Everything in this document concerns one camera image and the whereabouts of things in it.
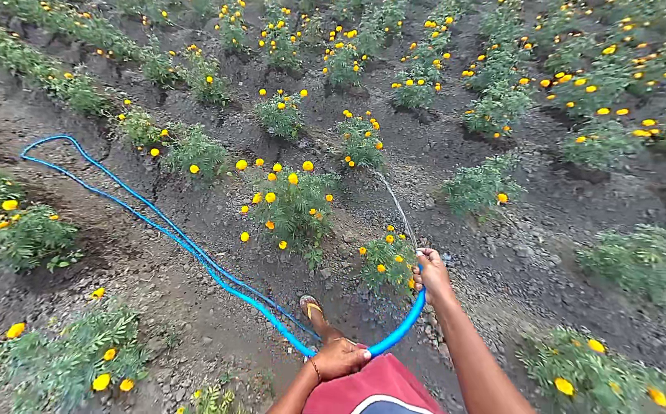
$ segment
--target red cloth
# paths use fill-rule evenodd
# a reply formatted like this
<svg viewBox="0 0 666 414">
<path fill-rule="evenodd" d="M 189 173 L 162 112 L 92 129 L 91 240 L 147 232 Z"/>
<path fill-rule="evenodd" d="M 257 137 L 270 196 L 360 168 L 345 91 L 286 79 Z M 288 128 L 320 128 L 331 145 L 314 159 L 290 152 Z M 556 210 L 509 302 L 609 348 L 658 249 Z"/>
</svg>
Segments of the red cloth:
<svg viewBox="0 0 666 414">
<path fill-rule="evenodd" d="M 351 414 L 366 398 L 392 396 L 433 414 L 446 414 L 420 381 L 387 353 L 377 356 L 360 372 L 323 382 L 310 394 L 303 414 Z"/>
</svg>

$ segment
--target garden hose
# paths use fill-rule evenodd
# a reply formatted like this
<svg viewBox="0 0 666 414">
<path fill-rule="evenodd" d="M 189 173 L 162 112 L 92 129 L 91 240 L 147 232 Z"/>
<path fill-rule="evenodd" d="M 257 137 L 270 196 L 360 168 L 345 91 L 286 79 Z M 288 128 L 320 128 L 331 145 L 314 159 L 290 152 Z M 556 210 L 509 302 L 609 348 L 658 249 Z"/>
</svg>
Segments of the garden hose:
<svg viewBox="0 0 666 414">
<path fill-rule="evenodd" d="M 27 153 L 35 148 L 36 146 L 42 145 L 44 143 L 47 143 L 49 141 L 55 141 L 55 140 L 60 140 L 64 139 L 69 141 L 74 147 L 77 149 L 77 151 L 82 155 L 83 158 L 85 158 L 86 161 L 88 161 L 90 164 L 98 167 L 103 171 L 105 174 L 107 174 L 110 179 L 112 179 L 115 183 L 119 184 L 124 190 L 129 192 L 131 195 L 135 197 L 136 200 L 144 203 L 146 207 L 149 207 L 153 212 L 155 212 L 169 227 L 176 233 L 172 233 L 167 228 L 164 228 L 162 225 L 157 224 L 156 222 L 152 221 L 148 217 L 145 217 L 143 214 L 140 212 L 137 212 L 134 208 L 126 204 L 125 202 L 119 200 L 118 198 L 103 192 L 93 186 L 90 186 L 87 184 L 85 181 L 80 180 L 77 176 L 72 174 L 71 172 L 63 169 L 60 166 L 54 165 L 52 163 L 49 163 L 48 161 L 44 161 L 38 158 L 31 157 L 27 155 Z M 256 299 L 239 292 L 236 290 L 234 287 L 231 287 L 228 283 L 226 283 L 223 279 L 221 279 L 218 276 L 218 273 L 226 277 L 228 280 L 233 282 L 234 284 L 246 288 L 249 292 L 253 293 L 255 296 L 266 302 L 268 305 L 273 306 L 274 309 L 277 309 L 282 315 L 290 319 L 295 325 L 299 326 L 302 330 L 305 332 L 309 333 L 316 339 L 320 339 L 317 334 L 312 332 L 310 329 L 305 327 L 303 324 L 301 324 L 297 319 L 295 319 L 292 315 L 290 315 L 287 311 L 285 311 L 281 306 L 277 305 L 274 301 L 269 299 L 268 297 L 262 295 L 259 291 L 255 290 L 253 287 L 250 287 L 243 281 L 240 281 L 239 279 L 233 277 L 230 273 L 227 272 L 227 270 L 223 269 L 218 263 L 210 259 L 208 254 L 205 252 L 205 250 L 201 249 L 199 246 L 197 246 L 194 241 L 192 241 L 187 235 L 182 232 L 179 227 L 176 226 L 169 218 L 167 218 L 162 212 L 159 211 L 151 202 L 148 200 L 144 199 L 141 195 L 137 194 L 134 192 L 129 186 L 124 184 L 121 180 L 117 178 L 116 175 L 111 173 L 107 168 L 105 168 L 102 164 L 100 164 L 98 161 L 95 161 L 88 153 L 85 152 L 85 150 L 82 149 L 80 144 L 71 136 L 67 135 L 57 135 L 57 136 L 51 136 L 47 138 L 42 138 L 36 142 L 34 142 L 31 145 L 28 145 L 24 150 L 21 152 L 21 157 L 24 158 L 25 160 L 28 161 L 33 161 L 39 164 L 42 164 L 44 166 L 48 166 L 49 168 L 55 169 L 58 172 L 66 175 L 67 177 L 70 177 L 72 180 L 76 181 L 78 184 L 81 186 L 85 187 L 91 192 L 94 192 L 96 194 L 100 194 L 103 197 L 106 197 L 113 202 L 118 203 L 120 206 L 122 206 L 124 209 L 128 210 L 131 212 L 133 215 L 138 217 L 139 219 L 143 220 L 147 224 L 151 225 L 153 228 L 156 228 L 157 230 L 161 231 L 162 233 L 166 234 L 172 240 L 177 242 L 182 248 L 185 250 L 189 251 L 192 256 L 197 259 L 203 267 L 205 267 L 206 271 L 208 274 L 226 291 L 228 291 L 231 295 L 234 295 L 236 297 L 240 297 L 243 299 L 245 302 L 248 304 L 252 305 L 255 307 L 259 312 L 264 315 L 269 322 L 279 331 L 282 336 L 284 336 L 299 352 L 301 352 L 303 355 L 306 357 L 312 357 L 315 355 L 315 352 L 312 351 L 310 348 L 306 347 L 300 340 L 297 339 L 297 337 L 294 336 L 294 334 L 291 334 L 289 330 L 287 330 L 286 326 L 280 322 L 279 319 L 273 313 L 263 304 L 261 304 L 259 301 Z M 377 355 L 382 354 L 385 352 L 387 349 L 393 347 L 399 340 L 401 340 L 404 335 L 409 331 L 409 329 L 414 325 L 415 321 L 418 319 L 418 316 L 420 315 L 423 307 L 425 306 L 425 289 L 423 288 L 417 299 L 414 302 L 414 305 L 412 306 L 411 310 L 409 311 L 409 314 L 405 317 L 405 319 L 402 321 L 402 323 L 386 338 L 383 339 L 382 342 L 377 343 L 376 345 L 373 345 L 369 348 L 369 351 L 371 352 L 372 357 L 376 357 Z"/>
</svg>

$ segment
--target person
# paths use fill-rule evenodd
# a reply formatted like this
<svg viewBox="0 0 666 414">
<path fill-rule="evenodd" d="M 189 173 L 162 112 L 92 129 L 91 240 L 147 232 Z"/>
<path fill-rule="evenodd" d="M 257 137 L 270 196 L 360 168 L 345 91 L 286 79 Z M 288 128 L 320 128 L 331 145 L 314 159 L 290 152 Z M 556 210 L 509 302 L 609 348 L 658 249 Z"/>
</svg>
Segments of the person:
<svg viewBox="0 0 666 414">
<path fill-rule="evenodd" d="M 534 414 L 507 378 L 451 289 L 448 270 L 436 250 L 417 249 L 422 272 L 413 269 L 415 289 L 426 287 L 451 353 L 469 414 Z M 300 305 L 322 338 L 310 358 L 267 414 L 444 414 L 425 387 L 391 353 L 371 359 L 330 326 L 319 303 L 303 296 Z"/>
</svg>

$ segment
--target dirt ground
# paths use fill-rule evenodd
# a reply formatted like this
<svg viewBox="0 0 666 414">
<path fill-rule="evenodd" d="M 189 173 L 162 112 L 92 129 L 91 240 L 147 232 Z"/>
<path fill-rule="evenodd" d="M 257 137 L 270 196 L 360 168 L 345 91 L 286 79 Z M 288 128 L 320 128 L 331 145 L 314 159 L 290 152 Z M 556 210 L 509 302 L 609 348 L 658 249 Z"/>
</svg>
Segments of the dirt ground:
<svg viewBox="0 0 666 414">
<path fill-rule="evenodd" d="M 261 5 L 248 3 L 247 20 L 258 27 Z M 342 109 L 354 113 L 371 110 L 382 125 L 387 178 L 409 214 L 418 244 L 440 251 L 472 321 L 509 377 L 534 404 L 549 410 L 515 358 L 520 334 L 525 331 L 555 324 L 585 327 L 610 347 L 666 369 L 666 315 L 627 302 L 614 288 L 586 278 L 574 262 L 575 248 L 591 242 L 600 230 L 630 230 L 637 223 L 666 224 L 666 155 L 632 157 L 610 180 L 597 184 L 574 179 L 556 155 L 558 141 L 573 126 L 539 105 L 524 118 L 509 149 L 469 137 L 458 114 L 467 109 L 474 95 L 461 86 L 459 73 L 481 47 L 477 13 L 465 16 L 457 25 L 460 33 L 454 36 L 454 56 L 432 109 L 398 112 L 390 104 L 389 84 L 403 68 L 399 57 L 418 39 L 418 22 L 434 5 L 411 5 L 403 38 L 385 49 L 373 69 L 367 68 L 364 93 L 355 95 L 326 89 L 319 51 L 303 59 L 303 75 L 294 79 L 265 70 L 257 54 L 245 62 L 222 52 L 213 30 L 197 30 L 211 29 L 212 19 L 199 24 L 185 12 L 175 20 L 177 26 L 158 29 L 165 50 L 196 43 L 214 53 L 240 108 L 199 106 L 187 90 L 157 89 L 131 65 L 108 61 L 88 45 L 2 16 L 4 24 L 20 31 L 25 41 L 70 64 L 85 63 L 100 81 L 124 90 L 162 121 L 203 123 L 234 159 L 260 157 L 293 166 L 310 160 L 316 170 L 341 174 L 342 184 L 335 194 L 334 234 L 324 246 L 324 262 L 310 271 L 299 255 L 280 254 L 263 240 L 246 244 L 238 240 L 242 231 L 255 226 L 238 214 L 240 206 L 250 201 L 249 183 L 224 175 L 211 187 L 199 187 L 184 177 L 166 174 L 155 159 L 111 136 L 105 124 L 60 108 L 42 92 L 0 71 L 0 167 L 25 184 L 31 199 L 48 202 L 78 225 L 80 246 L 86 252 L 79 264 L 54 275 L 44 270 L 26 276 L 0 274 L 0 334 L 22 315 L 30 325 L 43 325 L 51 317 L 69 318 L 86 305 L 90 291 L 106 287 L 111 296 L 140 310 L 143 324 L 175 335 L 179 343 L 169 347 L 165 341 L 151 338 L 149 347 L 155 358 L 148 378 L 130 396 L 91 401 L 84 412 L 174 412 L 187 405 L 192 391 L 203 381 L 223 374 L 234 378 L 238 398 L 248 408 L 263 412 L 294 377 L 303 363 L 301 355 L 259 312 L 218 287 L 168 237 L 61 174 L 23 161 L 18 154 L 38 138 L 72 135 L 224 268 L 299 320 L 305 317 L 296 305 L 298 298 L 310 293 L 321 300 L 332 324 L 354 340 L 375 343 L 393 330 L 409 305 L 395 297 L 377 297 L 362 286 L 356 278 L 360 267 L 357 249 L 381 236 L 387 224 L 399 227 L 401 221 L 373 175 L 343 169 L 328 154 L 337 146 L 331 128 L 341 120 Z M 109 10 L 110 5 L 101 8 Z M 140 21 L 124 18 L 115 23 L 130 37 L 146 41 Z M 249 32 L 258 31 L 252 28 Z M 300 142 L 270 138 L 256 124 L 251 108 L 260 88 L 310 91 L 302 107 L 308 132 Z M 633 108 L 632 118 L 642 119 L 643 111 L 666 107 L 666 90 L 650 101 Z M 452 215 L 438 195 L 439 184 L 457 167 L 478 164 L 486 156 L 507 150 L 520 159 L 515 175 L 528 190 L 523 199 L 504 206 L 500 217 L 484 223 Z M 35 154 L 68 166 L 92 185 L 127 195 L 90 168 L 70 146 L 50 143 Z M 465 412 L 438 329 L 437 316 L 426 309 L 392 352 L 448 412 Z M 0 412 L 7 407 L 7 396 L 0 395 Z"/>
</svg>

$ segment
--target foot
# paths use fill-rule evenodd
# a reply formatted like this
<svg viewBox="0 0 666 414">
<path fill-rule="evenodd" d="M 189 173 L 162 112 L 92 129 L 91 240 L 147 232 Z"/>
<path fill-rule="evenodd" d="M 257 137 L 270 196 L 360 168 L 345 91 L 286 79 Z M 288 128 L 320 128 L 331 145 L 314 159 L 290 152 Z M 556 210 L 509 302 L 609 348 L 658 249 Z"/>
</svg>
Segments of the foot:
<svg viewBox="0 0 666 414">
<path fill-rule="evenodd" d="M 307 315 L 312 323 L 312 327 L 315 332 L 322 332 L 328 326 L 328 322 L 325 317 L 322 315 L 322 306 L 314 297 L 310 295 L 304 295 L 300 297 L 300 307 L 302 312 Z"/>
</svg>

